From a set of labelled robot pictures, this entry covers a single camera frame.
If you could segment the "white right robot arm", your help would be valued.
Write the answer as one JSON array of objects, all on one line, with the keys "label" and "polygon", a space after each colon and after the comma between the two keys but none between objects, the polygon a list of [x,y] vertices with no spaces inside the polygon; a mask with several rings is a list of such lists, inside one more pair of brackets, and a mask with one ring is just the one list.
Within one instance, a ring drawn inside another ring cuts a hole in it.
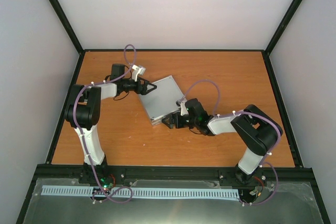
[{"label": "white right robot arm", "polygon": [[247,148],[236,165],[235,176],[242,185],[251,180],[283,135],[281,126],[253,104],[225,115],[209,115],[198,99],[182,102],[179,107],[179,111],[163,117],[162,123],[171,129],[195,128],[205,136],[224,133],[240,136]]}]

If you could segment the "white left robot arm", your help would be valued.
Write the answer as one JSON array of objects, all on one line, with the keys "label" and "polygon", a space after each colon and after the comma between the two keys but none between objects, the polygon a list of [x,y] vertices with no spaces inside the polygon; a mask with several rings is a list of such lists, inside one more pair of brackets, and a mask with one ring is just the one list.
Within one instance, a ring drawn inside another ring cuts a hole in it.
[{"label": "white left robot arm", "polygon": [[86,86],[74,84],[70,88],[65,120],[75,129],[80,139],[84,163],[94,166],[90,176],[97,183],[104,183],[109,177],[109,170],[102,166],[106,162],[106,155],[98,137],[101,101],[116,98],[123,92],[147,95],[157,89],[157,85],[140,77],[144,72],[143,66],[115,63],[111,67],[111,74],[103,81]]}]

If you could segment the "aluminium poker set case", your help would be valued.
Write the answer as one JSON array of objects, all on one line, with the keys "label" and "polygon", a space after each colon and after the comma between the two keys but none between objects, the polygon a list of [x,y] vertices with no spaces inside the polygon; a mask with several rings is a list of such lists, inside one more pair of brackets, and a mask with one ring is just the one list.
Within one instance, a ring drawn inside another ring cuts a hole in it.
[{"label": "aluminium poker set case", "polygon": [[176,102],[183,97],[183,93],[173,76],[165,77],[153,84],[156,85],[155,90],[146,95],[139,94],[138,97],[151,125],[155,126],[167,115],[180,110]]}]

